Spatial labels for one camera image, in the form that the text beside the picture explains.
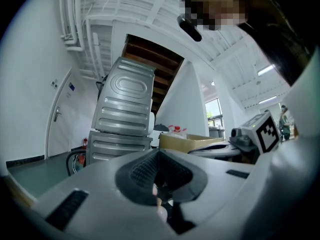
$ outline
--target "cardboard box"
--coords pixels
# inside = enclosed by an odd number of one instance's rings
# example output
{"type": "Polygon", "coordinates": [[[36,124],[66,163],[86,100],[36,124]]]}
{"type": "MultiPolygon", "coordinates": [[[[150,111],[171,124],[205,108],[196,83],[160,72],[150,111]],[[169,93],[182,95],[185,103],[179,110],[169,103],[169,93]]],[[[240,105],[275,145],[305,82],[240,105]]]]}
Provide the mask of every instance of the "cardboard box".
{"type": "Polygon", "coordinates": [[[188,153],[191,150],[222,141],[222,138],[212,138],[193,134],[187,134],[186,137],[187,139],[177,138],[162,133],[159,137],[159,148],[188,153]]]}

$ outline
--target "white door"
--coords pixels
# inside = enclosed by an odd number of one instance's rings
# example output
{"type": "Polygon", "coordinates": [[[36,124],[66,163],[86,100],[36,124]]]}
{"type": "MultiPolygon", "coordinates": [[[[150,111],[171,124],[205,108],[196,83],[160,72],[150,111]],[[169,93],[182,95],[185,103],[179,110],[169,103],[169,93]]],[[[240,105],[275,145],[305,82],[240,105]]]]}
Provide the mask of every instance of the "white door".
{"type": "Polygon", "coordinates": [[[79,90],[73,74],[65,82],[54,108],[48,139],[48,156],[56,156],[71,150],[74,122],[79,106],[79,90]]]}

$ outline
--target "door handle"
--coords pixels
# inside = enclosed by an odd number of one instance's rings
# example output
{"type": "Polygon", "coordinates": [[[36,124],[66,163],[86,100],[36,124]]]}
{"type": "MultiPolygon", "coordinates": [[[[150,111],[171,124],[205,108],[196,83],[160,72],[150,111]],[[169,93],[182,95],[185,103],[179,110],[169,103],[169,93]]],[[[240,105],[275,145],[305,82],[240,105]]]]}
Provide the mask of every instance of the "door handle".
{"type": "Polygon", "coordinates": [[[54,119],[53,119],[54,122],[57,121],[57,118],[58,118],[59,115],[62,115],[62,114],[60,113],[60,107],[57,106],[56,110],[55,110],[55,113],[54,113],[54,119]]]}

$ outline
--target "stacked washing machine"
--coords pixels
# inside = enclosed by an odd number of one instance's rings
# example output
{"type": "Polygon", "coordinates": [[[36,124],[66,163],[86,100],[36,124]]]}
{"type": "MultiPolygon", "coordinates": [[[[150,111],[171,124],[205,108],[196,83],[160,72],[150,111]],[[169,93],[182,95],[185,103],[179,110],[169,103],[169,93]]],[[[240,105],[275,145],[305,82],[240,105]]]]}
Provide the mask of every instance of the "stacked washing machine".
{"type": "Polygon", "coordinates": [[[150,148],[154,71],[124,57],[113,64],[95,108],[91,127],[96,131],[89,133],[87,165],[150,148]]]}

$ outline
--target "black slot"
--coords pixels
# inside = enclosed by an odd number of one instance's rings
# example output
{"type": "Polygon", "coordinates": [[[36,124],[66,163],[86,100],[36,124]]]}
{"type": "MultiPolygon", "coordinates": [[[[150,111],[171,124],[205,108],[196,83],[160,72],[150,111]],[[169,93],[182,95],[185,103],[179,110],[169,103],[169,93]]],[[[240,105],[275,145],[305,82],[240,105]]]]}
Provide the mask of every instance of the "black slot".
{"type": "Polygon", "coordinates": [[[228,170],[226,171],[227,174],[246,179],[248,178],[249,174],[248,172],[238,171],[238,170],[228,170]]]}
{"type": "Polygon", "coordinates": [[[75,215],[88,193],[74,190],[46,219],[46,222],[63,231],[75,215]]]}

